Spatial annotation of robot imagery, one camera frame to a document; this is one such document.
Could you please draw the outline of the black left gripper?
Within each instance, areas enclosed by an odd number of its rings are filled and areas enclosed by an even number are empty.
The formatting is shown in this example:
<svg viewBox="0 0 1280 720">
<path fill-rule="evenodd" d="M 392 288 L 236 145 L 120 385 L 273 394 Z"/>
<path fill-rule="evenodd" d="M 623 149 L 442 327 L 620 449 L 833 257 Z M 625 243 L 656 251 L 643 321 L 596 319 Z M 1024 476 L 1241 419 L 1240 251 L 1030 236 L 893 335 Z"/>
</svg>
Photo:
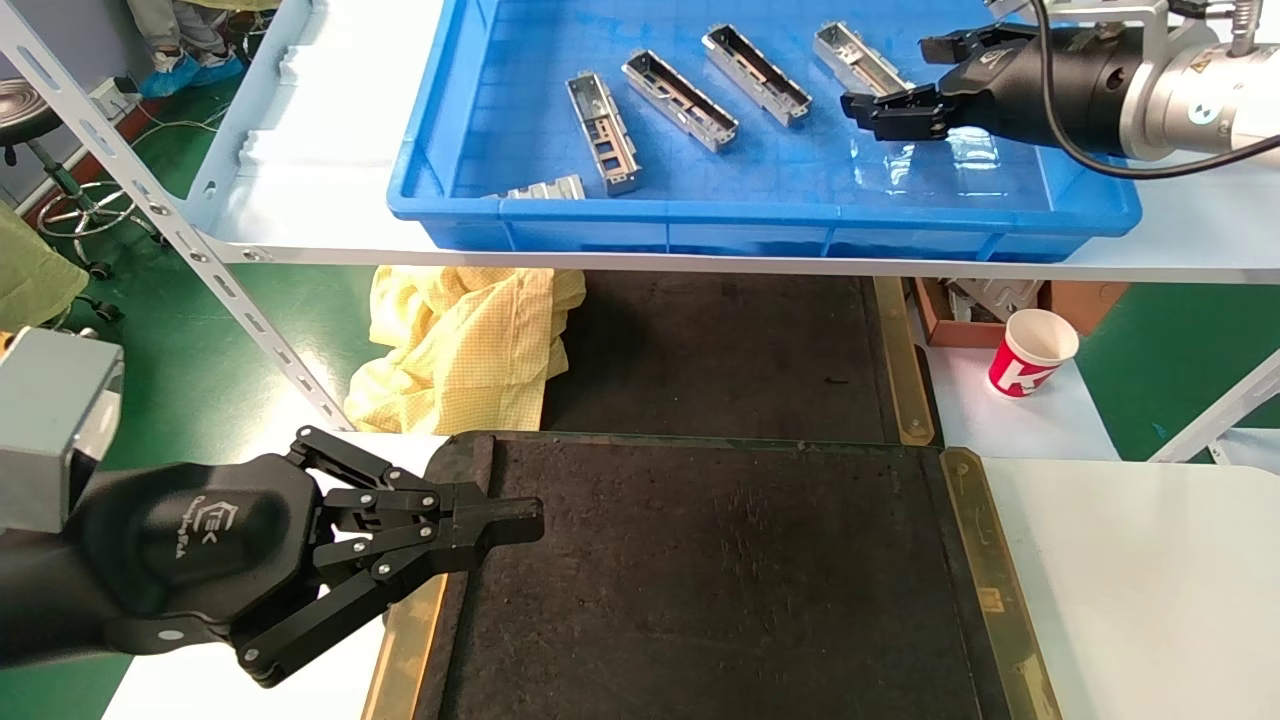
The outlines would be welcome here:
<svg viewBox="0 0 1280 720">
<path fill-rule="evenodd" d="M 493 434 L 456 436 L 413 473 L 305 427 L 291 462 L 99 473 L 60 532 L 3 534 L 3 666 L 224 642 L 279 685 L 434 577 L 480 568 L 485 546 L 541 538 L 539 498 L 490 495 L 495 454 Z M 306 470 L 342 486 L 320 506 Z M 317 509 L 351 546 L 445 547 L 392 551 L 317 597 Z"/>
</svg>

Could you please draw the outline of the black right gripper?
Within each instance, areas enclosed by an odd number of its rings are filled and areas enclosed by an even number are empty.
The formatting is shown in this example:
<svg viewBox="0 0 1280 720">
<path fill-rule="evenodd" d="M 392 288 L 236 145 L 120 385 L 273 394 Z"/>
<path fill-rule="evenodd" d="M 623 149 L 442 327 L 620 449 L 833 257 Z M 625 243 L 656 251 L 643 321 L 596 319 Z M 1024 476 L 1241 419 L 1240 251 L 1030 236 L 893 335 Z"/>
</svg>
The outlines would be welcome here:
<svg viewBox="0 0 1280 720">
<path fill-rule="evenodd" d="M 1053 105 L 1082 150 L 1123 155 L 1120 115 L 1137 72 L 1137 32 L 1112 35 L 1083 27 L 1051 33 Z M 920 40 L 927 64 L 952 65 L 934 85 L 874 96 L 845 92 L 840 106 L 879 141 L 942 140 L 968 126 L 1023 143 L 1055 147 L 1044 114 L 1039 31 L 984 26 Z"/>
</svg>

